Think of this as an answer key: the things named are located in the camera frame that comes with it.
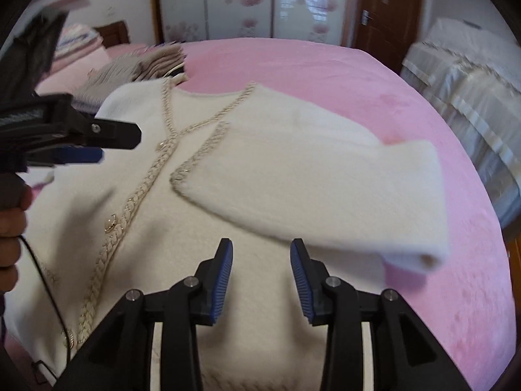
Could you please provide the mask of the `person's left hand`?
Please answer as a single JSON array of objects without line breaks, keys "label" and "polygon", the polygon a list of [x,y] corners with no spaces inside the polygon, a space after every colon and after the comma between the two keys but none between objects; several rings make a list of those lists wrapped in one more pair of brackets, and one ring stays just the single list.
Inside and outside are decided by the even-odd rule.
[{"label": "person's left hand", "polygon": [[1,211],[1,293],[13,290],[19,279],[16,266],[21,254],[19,236],[26,230],[26,210],[30,208],[32,201],[32,188],[26,184],[21,194],[20,204],[16,208]]}]

